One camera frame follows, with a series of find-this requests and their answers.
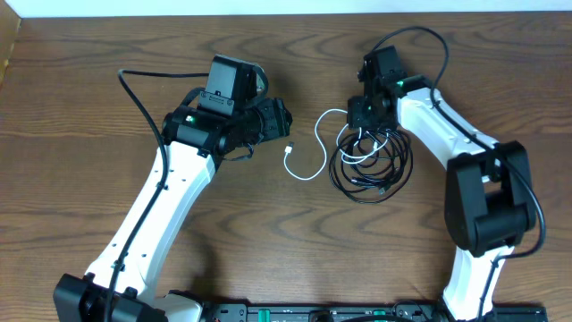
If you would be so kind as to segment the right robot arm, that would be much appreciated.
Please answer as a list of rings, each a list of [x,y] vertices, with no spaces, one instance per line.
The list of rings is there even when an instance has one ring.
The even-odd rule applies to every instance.
[[[348,102],[349,127],[403,128],[443,165],[444,219],[456,255],[442,301],[450,319],[484,318],[502,266],[539,222],[525,148],[464,120],[425,76],[407,74],[393,46],[366,54],[357,76],[364,94]]]

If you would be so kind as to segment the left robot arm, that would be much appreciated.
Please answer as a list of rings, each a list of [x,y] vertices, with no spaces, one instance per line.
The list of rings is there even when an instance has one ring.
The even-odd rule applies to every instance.
[[[53,300],[61,321],[199,321],[202,305],[183,292],[156,297],[170,248],[192,205],[236,148],[286,137],[292,116],[269,98],[264,70],[216,55],[206,85],[150,125],[158,149],[122,225],[82,277],[65,274]]]

